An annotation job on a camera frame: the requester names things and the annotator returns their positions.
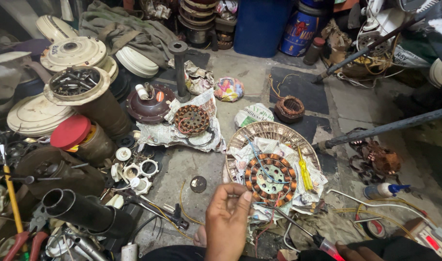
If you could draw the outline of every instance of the concrete floor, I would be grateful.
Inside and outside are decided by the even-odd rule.
[[[194,51],[193,57],[192,61],[196,65],[213,71],[215,79],[230,76],[241,80],[247,94],[270,92],[267,76],[271,73],[273,67],[294,70],[297,74],[317,74],[324,68],[321,62],[315,66],[306,66],[301,63],[301,58],[287,57],[282,53],[278,53],[274,58],[257,58],[235,53],[232,49],[218,52],[197,49]],[[200,64],[195,61],[196,57],[202,57]],[[175,86],[176,82],[174,78],[171,79],[171,76],[168,76],[169,73],[160,73],[152,81]],[[294,79],[294,77],[290,77],[291,84],[294,88],[300,90],[304,81]],[[313,143],[340,136],[355,127],[371,128],[396,121],[401,116],[401,112],[393,104],[393,97],[399,93],[409,94],[412,92],[412,88],[393,79],[379,81],[374,89],[369,90],[351,86],[335,77],[324,81],[323,90],[325,99],[320,104],[325,105],[326,108],[328,107],[328,113],[323,113],[325,110],[320,109],[317,109],[319,111],[309,110],[305,104],[307,110],[305,115],[323,118],[323,121],[328,122],[329,126],[327,127],[330,127],[330,130],[322,131],[324,126],[322,126],[322,123],[318,124],[314,133],[311,133],[310,138],[307,138]],[[258,102],[267,107],[274,106],[268,95],[244,96],[234,103],[217,101],[217,117],[226,142],[229,142],[230,137],[236,131],[234,116],[237,111]],[[411,184],[413,190],[420,194],[422,199],[415,197],[412,193],[406,194],[404,192],[401,192],[399,197],[427,211],[430,217],[442,227],[442,188],[433,178],[435,175],[431,175],[433,172],[431,166],[436,165],[436,163],[424,157],[422,148],[419,146],[422,143],[434,145],[435,148],[442,147],[442,120],[421,127],[384,133],[376,139],[380,141],[382,146],[394,150],[401,156],[403,162],[399,173],[400,179],[404,184]],[[362,189],[364,185],[357,174],[348,167],[348,158],[354,154],[355,151],[348,145],[339,145],[329,150],[328,155],[322,156],[332,158],[336,165],[336,168],[323,166],[326,169],[324,174],[329,180],[326,189],[341,190],[363,199]],[[203,153],[189,147],[170,147],[163,160],[163,169],[156,175],[153,184],[155,188],[150,191],[148,198],[160,206],[164,203],[173,206],[179,202],[179,191],[182,182],[184,180],[190,181],[196,175],[202,175],[207,180],[207,189],[200,194],[194,193],[187,182],[183,189],[182,199],[186,213],[192,218],[204,222],[205,210],[214,189],[222,183],[224,160],[225,155],[219,152]],[[323,197],[331,208],[353,208],[357,206],[353,201],[341,196],[323,194]],[[378,211],[400,223],[415,217],[407,210],[388,208]],[[140,223],[151,216],[153,214],[145,211]],[[146,226],[139,233],[136,241],[139,244],[140,252],[147,253],[155,248],[167,245],[192,244],[189,239],[179,234],[171,224],[166,221],[163,224],[164,233],[161,239],[156,239],[159,221],[154,233],[152,233],[153,223]],[[388,231],[394,230],[392,224],[384,222],[384,225],[386,225]],[[197,228],[198,224],[191,222],[189,229],[184,232],[192,237]]]

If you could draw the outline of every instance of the finger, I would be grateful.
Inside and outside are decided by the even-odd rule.
[[[235,207],[237,205],[237,202],[239,201],[238,197],[232,197],[228,199],[228,206],[226,210],[232,215],[234,213]]]
[[[335,243],[338,253],[345,259],[345,261],[366,261],[364,258],[358,254],[358,252],[351,250],[345,246],[341,241]]]
[[[366,261],[384,261],[376,253],[372,252],[369,248],[365,246],[360,246],[356,250]]]
[[[225,210],[227,207],[228,195],[242,195],[247,188],[238,183],[219,185],[214,192],[209,208]]]
[[[248,213],[250,212],[250,203],[252,202],[252,193],[244,192],[237,201],[236,208],[232,214],[231,220],[235,222],[247,222]]]

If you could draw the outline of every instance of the blue wire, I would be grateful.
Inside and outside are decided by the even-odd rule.
[[[279,183],[279,184],[287,184],[287,183],[289,183],[289,182],[280,182],[280,181],[277,181],[277,180],[273,179],[273,178],[272,178],[272,177],[266,172],[266,170],[263,168],[263,164],[261,164],[261,161],[259,160],[258,155],[256,154],[256,151],[255,151],[255,148],[253,147],[252,142],[247,138],[246,135],[244,135],[244,137],[248,140],[248,143],[250,144],[250,146],[252,146],[253,153],[255,154],[255,157],[256,157],[256,159],[258,160],[259,165],[261,166],[261,169],[263,169],[263,171],[266,173],[266,175],[267,175],[272,181],[274,181],[275,183]]]

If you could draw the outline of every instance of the pliers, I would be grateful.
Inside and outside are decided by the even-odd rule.
[[[29,261],[37,261],[39,251],[41,250],[42,242],[49,236],[47,233],[41,231],[46,224],[48,217],[42,211],[43,206],[40,205],[34,212],[33,218],[29,223],[29,231],[23,231],[15,235],[15,244],[10,248],[8,254],[4,257],[3,261],[12,261],[15,254],[20,250],[21,246],[26,243],[34,229],[36,229],[36,235],[33,237],[31,245],[31,253],[29,255]]]

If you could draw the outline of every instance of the screwdriver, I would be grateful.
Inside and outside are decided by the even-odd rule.
[[[23,224],[21,223],[20,210],[18,210],[18,203],[16,203],[15,188],[13,187],[13,182],[10,180],[10,168],[7,165],[7,159],[5,158],[5,147],[3,144],[0,145],[0,153],[2,154],[2,161],[4,162],[4,172],[5,172],[5,182],[7,183],[7,189],[9,191],[10,203],[12,205],[13,217],[15,219],[16,231],[18,233],[23,232]],[[28,251],[26,244],[21,247],[23,252]]]
[[[307,235],[309,235],[313,242],[316,244],[316,246],[326,252],[328,255],[330,255],[332,258],[334,258],[337,261],[345,261],[340,254],[337,251],[337,248],[334,244],[332,244],[329,240],[327,240],[325,237],[321,236],[320,234],[311,234],[306,229],[304,229],[302,226],[300,226],[297,222],[295,222],[291,217],[286,215],[284,212],[280,211],[278,208],[276,208],[274,205],[268,203],[268,205],[273,208],[275,211],[277,211],[281,216],[285,217],[290,223],[300,228],[303,232],[305,232]]]
[[[306,190],[311,190],[313,189],[313,182],[311,181],[308,169],[306,169],[306,162],[302,157],[302,152],[300,151],[300,145],[298,145],[297,148],[299,150],[299,155],[300,155],[299,165],[301,170],[300,172],[302,173],[303,184],[305,185]]]

